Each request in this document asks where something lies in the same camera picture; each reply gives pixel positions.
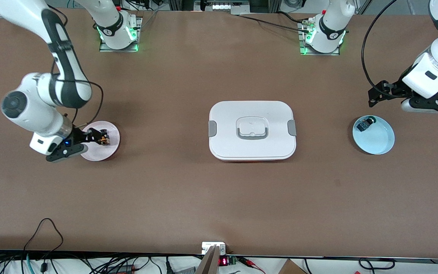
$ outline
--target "mounting plate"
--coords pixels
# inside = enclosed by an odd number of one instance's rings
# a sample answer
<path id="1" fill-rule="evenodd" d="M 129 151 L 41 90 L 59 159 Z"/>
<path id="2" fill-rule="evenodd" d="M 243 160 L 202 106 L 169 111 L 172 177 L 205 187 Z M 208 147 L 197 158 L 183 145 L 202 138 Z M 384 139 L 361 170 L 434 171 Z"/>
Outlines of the mounting plate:
<path id="1" fill-rule="evenodd" d="M 313 32 L 313 28 L 315 28 L 315 26 L 311 26 L 311 25 L 305 26 L 302 23 L 297 23 L 297 28 L 301 29 L 301 30 L 308 30 L 308 31 L 310 31 L 312 33 Z M 303 33 L 301 31 L 298 32 L 298 40 L 300 42 L 300 53 L 302 55 L 330 55 L 330 56 L 337 56 L 337 55 L 340 54 L 339 46 L 337 46 L 337 48 L 333 52 L 330 52 L 330 53 L 321 53 L 321 52 L 318 52 L 318 51 L 314 50 L 311 45 L 309 45 L 309 44 L 307 44 L 305 42 L 305 40 L 310 39 L 310 37 L 309 37 L 310 35 L 311 35 L 310 33 Z"/>
<path id="2" fill-rule="evenodd" d="M 106 43 L 104 43 L 104 40 L 101 37 L 101 44 L 99 45 L 99 51 L 100 52 L 137 52 L 139 49 L 139 44 L 140 44 L 140 37 L 141 37 L 141 23 L 143 22 L 143 18 L 142 17 L 136 17 L 135 14 L 130 14 L 131 16 L 131 26 L 130 26 L 130 30 L 129 33 L 132 36 L 136 36 L 136 40 L 134 42 L 132 42 L 131 44 L 129 44 L 129 46 L 127 46 L 124 49 L 111 49 L 110 47 L 108 47 L 106 45 Z"/>
<path id="3" fill-rule="evenodd" d="M 202 242 L 202 255 L 205 255 L 210 247 L 218 245 L 221 248 L 221 255 L 226 255 L 226 244 L 223 242 Z"/>

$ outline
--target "green led light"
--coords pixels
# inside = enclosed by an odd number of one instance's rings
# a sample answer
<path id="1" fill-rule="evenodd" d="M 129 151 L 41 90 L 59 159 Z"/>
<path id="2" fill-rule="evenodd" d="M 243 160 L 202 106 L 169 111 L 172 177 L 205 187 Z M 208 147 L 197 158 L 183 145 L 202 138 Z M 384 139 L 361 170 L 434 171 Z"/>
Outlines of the green led light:
<path id="1" fill-rule="evenodd" d="M 128 27 L 126 27 L 126 32 L 128 33 L 128 35 L 129 35 L 129 38 L 131 39 L 131 40 L 135 40 L 135 38 L 136 38 L 136 32 L 135 32 L 135 30 L 131 30 L 130 28 L 128 28 Z"/>
<path id="2" fill-rule="evenodd" d="M 101 37 L 101 40 L 104 41 L 104 38 L 102 37 L 102 33 L 99 29 L 97 29 L 97 32 L 99 33 L 99 36 Z"/>

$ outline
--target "wire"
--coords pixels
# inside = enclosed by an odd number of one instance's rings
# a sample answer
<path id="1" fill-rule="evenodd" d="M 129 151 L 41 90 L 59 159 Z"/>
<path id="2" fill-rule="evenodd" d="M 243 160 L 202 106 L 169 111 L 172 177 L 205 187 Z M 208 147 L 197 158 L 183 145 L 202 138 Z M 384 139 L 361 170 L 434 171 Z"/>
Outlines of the wire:
<path id="1" fill-rule="evenodd" d="M 393 95 L 393 94 L 389 94 L 387 92 L 381 91 L 379 90 L 379 88 L 373 83 L 373 81 L 370 78 L 370 75 L 368 74 L 368 71 L 366 69 L 366 64 L 365 64 L 365 46 L 366 46 L 366 40 L 368 39 L 368 35 L 370 34 L 371 29 L 373 28 L 374 24 L 376 23 L 376 21 L 378 20 L 378 18 L 381 16 L 381 14 L 383 14 L 383 12 L 389 8 L 394 2 L 396 2 L 397 0 L 392 0 L 391 2 L 388 3 L 388 5 L 386 5 L 386 7 L 384 7 L 379 14 L 374 18 L 374 20 L 372 21 L 370 27 L 368 28 L 368 30 L 366 31 L 366 35 L 365 38 L 363 40 L 363 45 L 361 46 L 361 64 L 363 66 L 363 71 L 365 72 L 365 76 L 366 79 L 368 80 L 368 82 L 370 83 L 370 85 L 379 93 L 388 96 L 388 97 L 394 97 L 394 98 L 404 98 L 405 96 L 400 96 L 400 95 Z"/>
<path id="2" fill-rule="evenodd" d="M 52 10 L 56 11 L 57 13 L 61 14 L 65 18 L 64 26 L 66 26 L 66 24 L 68 22 L 68 17 L 63 12 L 57 10 L 56 8 L 52 7 L 51 5 L 48 5 L 48 7 L 51 8 Z"/>
<path id="3" fill-rule="evenodd" d="M 148 24 L 148 22 L 151 21 L 151 19 L 157 14 L 158 10 L 160 10 L 162 7 L 164 7 L 165 5 L 161 5 L 158 6 L 158 8 L 153 12 L 153 14 L 150 16 L 150 18 L 148 18 L 148 20 L 146 20 L 146 22 L 144 24 L 141 25 L 141 30 L 144 29 L 144 27 Z"/>
<path id="4" fill-rule="evenodd" d="M 140 6 L 140 7 L 144 7 L 145 9 L 151 9 L 151 10 L 154 10 L 154 9 L 152 9 L 151 7 L 147 7 L 147 6 L 145 6 L 145 5 L 141 5 L 141 4 L 138 4 L 138 3 L 131 3 L 131 1 L 129 1 L 129 0 L 125 0 L 129 5 L 131 5 L 132 7 L 134 7 L 136 10 L 140 10 L 139 8 L 137 8 L 135 5 L 137 5 L 137 6 Z"/>
<path id="5" fill-rule="evenodd" d="M 269 24 L 269 25 L 272 25 L 272 26 L 277 26 L 277 27 L 280 27 L 280 28 L 291 29 L 291 30 L 300 31 L 300 32 L 303 32 L 303 33 L 309 33 L 308 30 L 302 30 L 302 29 L 299 29 L 299 28 L 292 28 L 292 27 L 282 26 L 282 25 L 271 23 L 271 22 L 268 22 L 268 21 L 263 21 L 261 19 L 256 19 L 256 18 L 253 18 L 253 17 L 240 16 L 240 15 L 237 15 L 237 16 L 239 16 L 241 18 L 246 18 L 246 19 L 262 22 L 262 23 Z"/>
<path id="6" fill-rule="evenodd" d="M 158 267 L 158 270 L 160 270 L 160 274 L 162 274 L 162 269 L 151 259 L 151 257 L 148 257 L 150 259 L 150 262 Z"/>
<path id="7" fill-rule="evenodd" d="M 75 109 L 75 113 L 74 113 L 74 115 L 73 115 L 73 118 L 72 118 L 72 123 L 75 121 L 75 118 L 77 118 L 77 112 L 79 111 L 79 109 Z"/>
<path id="8" fill-rule="evenodd" d="M 53 267 L 55 273 L 56 273 L 56 274 L 59 274 L 59 272 L 58 272 L 57 269 L 55 268 L 54 260 L 53 260 L 52 258 L 50 258 L 50 264 L 52 264 L 52 267 Z"/>
<path id="9" fill-rule="evenodd" d="M 85 123 L 85 124 L 82 124 L 82 125 L 80 125 L 80 126 L 78 126 L 78 127 L 82 127 L 82 126 L 85 126 L 85 125 L 89 125 L 90 123 L 94 122 L 94 120 L 96 119 L 97 115 L 98 115 L 99 112 L 101 111 L 102 102 L 103 102 L 103 99 L 104 99 L 104 90 L 103 90 L 103 88 L 102 88 L 100 85 L 98 85 L 98 84 L 96 84 L 96 83 L 94 83 L 94 82 L 91 82 L 91 81 L 85 81 L 85 80 L 60 80 L 60 79 L 56 79 L 56 81 L 59 81 L 59 82 L 65 82 L 65 83 L 76 83 L 76 82 L 80 82 L 80 83 L 89 83 L 89 84 L 91 84 L 91 85 L 95 85 L 96 87 L 99 88 L 99 90 L 101 91 L 101 101 L 99 102 L 99 107 L 97 108 L 96 114 L 94 115 L 94 117 L 92 117 L 92 119 L 91 119 L 89 122 L 87 122 L 87 123 Z"/>
<path id="10" fill-rule="evenodd" d="M 266 272 L 264 272 L 263 269 L 261 269 L 261 268 L 258 267 L 258 266 L 254 266 L 253 268 L 254 268 L 254 269 L 258 269 L 259 271 L 263 272 L 263 274 L 266 274 Z"/>
<path id="11" fill-rule="evenodd" d="M 368 265 L 370 265 L 369 267 L 365 267 L 361 262 L 367 262 Z M 389 267 L 373 267 L 373 265 L 371 264 L 371 262 L 366 259 L 366 258 L 359 258 L 358 264 L 360 267 L 366 269 L 366 270 L 371 270 L 373 272 L 373 274 L 376 274 L 374 271 L 375 270 L 390 270 L 393 269 L 395 267 L 395 260 L 391 260 L 392 265 L 390 265 Z"/>
<path id="12" fill-rule="evenodd" d="M 309 19 L 309 18 L 307 17 L 307 18 L 304 18 L 304 19 L 296 20 L 296 19 L 294 19 L 293 17 L 291 17 L 290 14 L 287 14 L 286 12 L 277 11 L 276 13 L 283 14 L 283 15 L 285 15 L 288 19 L 290 19 L 291 21 L 294 21 L 295 23 L 300 23 L 300 24 L 302 23 L 303 20 L 308 20 L 308 19 Z"/>
<path id="13" fill-rule="evenodd" d="M 307 268 L 307 272 L 309 272 L 309 274 L 312 274 L 312 272 L 310 271 L 310 268 L 309 268 L 309 263 L 307 262 L 306 258 L 304 258 L 304 262 L 305 262 L 305 267 Z"/>
<path id="14" fill-rule="evenodd" d="M 56 227 L 54 221 L 53 221 L 52 219 L 50 219 L 50 218 L 43 218 L 43 219 L 40 221 L 40 223 L 38 224 L 38 227 L 36 227 L 36 230 L 35 230 L 35 232 L 33 233 L 33 235 L 32 235 L 32 236 L 30 237 L 30 239 L 26 242 L 26 244 L 25 244 L 25 246 L 23 247 L 23 250 L 22 250 L 22 252 L 21 252 L 21 273 L 24 273 L 24 270 L 23 270 L 23 255 L 25 254 L 26 247 L 30 244 L 30 242 L 33 240 L 33 238 L 35 238 L 35 235 L 37 235 L 38 231 L 40 230 L 40 226 L 42 225 L 42 223 L 43 223 L 45 220 L 49 220 L 49 221 L 52 223 L 52 225 L 54 226 L 55 231 L 56 231 L 56 232 L 59 234 L 59 236 L 60 236 L 60 243 L 59 243 L 59 245 L 57 245 L 54 249 L 52 249 L 51 251 L 47 252 L 47 254 L 45 254 L 44 257 L 46 257 L 47 255 L 49 255 L 49 253 L 55 251 L 57 248 L 59 248 L 60 246 L 62 246 L 62 244 L 64 243 L 64 236 L 62 236 L 61 232 L 57 229 L 57 227 Z"/>
<path id="15" fill-rule="evenodd" d="M 26 264 L 28 265 L 28 268 L 30 269 L 31 274 L 35 274 L 35 271 L 33 271 L 33 267 L 30 264 L 30 255 L 26 253 Z"/>

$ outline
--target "metal bracket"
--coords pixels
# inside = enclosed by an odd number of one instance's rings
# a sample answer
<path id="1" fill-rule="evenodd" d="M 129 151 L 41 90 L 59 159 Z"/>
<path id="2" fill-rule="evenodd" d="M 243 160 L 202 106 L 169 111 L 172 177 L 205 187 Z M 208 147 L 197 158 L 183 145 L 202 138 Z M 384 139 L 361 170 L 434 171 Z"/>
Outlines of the metal bracket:
<path id="1" fill-rule="evenodd" d="M 302 55 L 329 55 L 329 56 L 339 55 L 340 54 L 339 47 L 342 44 L 342 39 L 341 39 L 341 42 L 339 43 L 339 45 L 337 46 L 337 48 L 333 52 L 330 52 L 330 53 L 318 52 L 318 51 L 314 50 L 311 45 L 306 43 L 306 40 L 310 40 L 313 38 L 313 33 L 315 30 L 315 27 L 316 26 L 315 26 L 314 18 L 309 18 L 307 25 L 305 25 L 303 23 L 297 23 L 297 28 L 299 29 L 298 40 L 300 42 L 300 53 Z M 300 30 L 308 30 L 309 33 L 304 33 Z"/>
<path id="2" fill-rule="evenodd" d="M 226 254 L 226 244 L 223 242 L 202 242 L 202 254 L 195 274 L 217 274 L 219 258 Z"/>
<path id="3" fill-rule="evenodd" d="M 212 246 L 219 246 L 219 254 L 226 255 L 226 244 L 223 242 L 202 242 L 202 255 L 205 255 Z"/>
<path id="4" fill-rule="evenodd" d="M 133 37 L 136 37 L 136 40 L 129 44 L 124 49 L 111 49 L 104 43 L 104 39 L 101 35 L 101 44 L 99 45 L 100 52 L 137 52 L 140 45 L 140 37 L 141 37 L 141 23 L 143 22 L 142 17 L 136 17 L 135 14 L 130 14 L 131 16 L 131 26 L 129 28 L 129 34 Z"/>

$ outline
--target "black cable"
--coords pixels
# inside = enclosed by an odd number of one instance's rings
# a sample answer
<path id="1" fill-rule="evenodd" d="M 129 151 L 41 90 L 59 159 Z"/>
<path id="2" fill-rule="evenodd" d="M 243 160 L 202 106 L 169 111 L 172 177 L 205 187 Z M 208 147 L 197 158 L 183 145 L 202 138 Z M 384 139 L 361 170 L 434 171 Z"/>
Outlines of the black cable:
<path id="1" fill-rule="evenodd" d="M 291 17 L 290 14 L 287 14 L 286 12 L 277 11 L 276 13 L 283 14 L 283 15 L 285 15 L 286 17 L 288 17 L 288 19 L 294 21 L 295 23 L 300 23 L 300 24 L 302 23 L 303 20 L 308 20 L 308 19 L 309 19 L 309 18 L 307 17 L 307 18 L 304 18 L 304 19 L 297 20 L 297 19 L 294 19 L 293 17 Z"/>
<path id="2" fill-rule="evenodd" d="M 149 262 L 150 262 L 150 257 L 148 257 L 148 260 L 146 261 L 146 263 L 144 263 L 144 265 L 142 267 L 140 267 L 139 269 L 142 269 L 143 267 L 145 267 Z"/>
<path id="3" fill-rule="evenodd" d="M 160 274 L 163 274 L 162 273 L 162 269 L 151 259 L 151 257 L 148 257 L 149 259 L 150 259 L 150 262 L 152 263 L 152 264 L 154 264 L 154 265 L 156 265 L 157 267 L 158 267 L 158 270 L 160 270 Z"/>
<path id="4" fill-rule="evenodd" d="M 5 263 L 5 264 L 3 265 L 3 269 L 1 269 L 0 274 L 4 274 L 6 267 L 11 263 L 12 260 L 14 260 L 15 257 L 16 257 L 16 255 L 14 255 L 14 256 L 8 261 L 8 263 Z"/>
<path id="5" fill-rule="evenodd" d="M 57 248 L 61 247 L 62 244 L 64 243 L 64 236 L 62 236 L 61 232 L 57 229 L 54 221 L 50 218 L 43 218 L 40 221 L 40 224 L 38 224 L 38 227 L 35 230 L 35 233 L 33 233 L 33 236 L 28 240 L 28 242 L 26 242 L 25 246 L 23 247 L 23 251 L 25 251 L 26 246 L 33 240 L 33 238 L 35 237 L 35 235 L 37 234 L 38 230 L 40 229 L 41 224 L 45 221 L 45 220 L 49 220 L 52 223 L 52 226 L 54 227 L 55 232 L 57 232 L 57 234 L 59 234 L 60 237 L 60 243 L 59 245 L 57 245 L 55 248 L 53 248 L 52 250 L 50 250 L 49 252 L 47 252 L 43 258 L 47 257 L 47 255 L 49 255 L 50 253 L 52 253 L 53 251 L 55 251 Z"/>
<path id="6" fill-rule="evenodd" d="M 134 7 L 136 10 L 140 10 L 139 8 L 137 8 L 135 5 L 138 5 L 138 6 L 140 6 L 140 7 L 144 7 L 145 9 L 151 9 L 152 11 L 153 11 L 153 9 L 151 8 L 151 7 L 147 7 L 147 6 L 145 6 L 145 5 L 141 5 L 141 4 L 138 4 L 138 3 L 131 3 L 129 0 L 125 0 L 128 4 L 130 4 L 132 7 Z"/>
<path id="7" fill-rule="evenodd" d="M 57 269 L 55 268 L 54 260 L 53 260 L 52 258 L 50 258 L 50 263 L 52 264 L 52 267 L 53 267 L 55 273 L 56 273 L 56 274 L 59 274 L 58 271 L 57 271 Z"/>
<path id="8" fill-rule="evenodd" d="M 26 247 L 30 244 L 30 242 L 33 240 L 33 238 L 35 238 L 35 235 L 37 235 L 38 231 L 40 230 L 40 226 L 42 225 L 42 223 L 45 220 L 49 220 L 52 225 L 54 226 L 55 231 L 59 234 L 60 236 L 60 244 L 57 245 L 54 249 L 52 249 L 51 251 L 47 252 L 47 254 L 44 255 L 44 257 L 46 257 L 49 253 L 55 251 L 57 248 L 59 248 L 60 246 L 62 246 L 62 244 L 64 243 L 64 236 L 62 236 L 61 232 L 57 229 L 54 221 L 50 218 L 43 218 L 40 223 L 38 224 L 38 227 L 36 227 L 35 232 L 33 233 L 33 235 L 30 237 L 30 239 L 26 242 L 25 246 L 23 247 L 23 250 L 21 252 L 21 273 L 24 273 L 24 269 L 23 269 L 23 257 L 25 255 L 25 251 L 26 251 Z"/>
<path id="9" fill-rule="evenodd" d="M 52 10 L 58 12 L 59 14 L 61 14 L 65 18 L 64 26 L 66 26 L 66 24 L 68 22 L 67 16 L 63 12 L 61 12 L 61 11 L 57 10 L 56 8 L 52 7 L 51 5 L 48 5 L 48 7 L 51 8 Z"/>
<path id="10" fill-rule="evenodd" d="M 98 84 L 96 84 L 94 82 L 85 81 L 85 80 L 59 80 L 59 79 L 56 79 L 56 81 L 67 82 L 67 83 L 76 83 L 76 82 L 89 83 L 89 84 L 95 85 L 96 87 L 99 88 L 99 90 L 101 91 L 101 101 L 99 102 L 99 107 L 97 108 L 97 111 L 96 111 L 96 114 L 94 115 L 94 117 L 92 117 L 92 119 L 89 122 L 87 122 L 86 124 L 89 125 L 90 123 L 92 123 L 96 119 L 96 117 L 99 114 L 99 112 L 101 111 L 102 102 L 103 102 L 103 99 L 104 99 L 104 90 L 103 90 L 103 88 L 100 85 L 98 85 Z"/>
<path id="11" fill-rule="evenodd" d="M 75 118 L 77 118 L 77 112 L 79 111 L 79 109 L 75 109 L 75 113 L 73 114 L 73 119 L 72 119 L 72 123 L 75 121 Z"/>
<path id="12" fill-rule="evenodd" d="M 370 83 L 370 85 L 379 93 L 388 96 L 388 97 L 394 97 L 394 98 L 404 98 L 405 96 L 400 96 L 400 95 L 393 95 L 393 94 L 389 94 L 386 93 L 384 91 L 379 90 L 379 88 L 373 83 L 373 81 L 370 78 L 370 75 L 368 74 L 368 71 L 366 70 L 366 64 L 365 64 L 365 46 L 366 46 L 366 40 L 368 39 L 368 35 L 370 34 L 371 29 L 373 28 L 374 24 L 376 23 L 376 21 L 378 20 L 378 18 L 381 16 L 381 14 L 383 14 L 383 12 L 389 8 L 394 2 L 396 2 L 397 0 L 392 0 L 391 2 L 388 3 L 388 5 L 386 5 L 386 7 L 384 7 L 379 14 L 374 18 L 374 20 L 372 21 L 370 27 L 368 28 L 368 30 L 366 31 L 366 35 L 365 38 L 363 40 L 363 45 L 361 46 L 361 64 L 363 66 L 363 71 L 365 72 L 365 76 L 366 79 L 368 80 L 368 82 Z"/>
<path id="13" fill-rule="evenodd" d="M 291 30 L 294 30 L 294 31 L 300 31 L 300 32 L 303 32 L 303 33 L 309 33 L 308 30 L 303 30 L 303 29 L 299 29 L 299 28 L 292 28 L 292 27 L 282 26 L 282 25 L 271 23 L 271 22 L 268 22 L 268 21 L 263 21 L 261 19 L 256 19 L 256 18 L 253 18 L 253 17 L 240 16 L 240 15 L 237 15 L 237 16 L 239 16 L 241 18 L 246 18 L 246 19 L 262 22 L 262 23 L 269 24 L 269 25 L 272 25 L 272 26 L 277 26 L 277 27 L 284 28 L 284 29 L 291 29 Z"/>
<path id="14" fill-rule="evenodd" d="M 310 271 L 309 264 L 307 263 L 307 259 L 306 258 L 304 258 L 304 262 L 305 262 L 305 267 L 307 268 L 307 272 L 309 272 L 309 274 L 312 274 L 312 272 Z"/>
<path id="15" fill-rule="evenodd" d="M 367 262 L 368 265 L 370 265 L 370 267 L 365 267 L 361 262 Z M 371 270 L 373 272 L 373 274 L 376 274 L 374 271 L 375 270 L 389 270 L 395 267 L 395 260 L 391 260 L 392 265 L 388 266 L 388 267 L 373 267 L 373 265 L 371 264 L 371 262 L 366 259 L 366 258 L 359 258 L 358 260 L 358 264 L 360 267 L 366 269 L 366 270 Z"/>

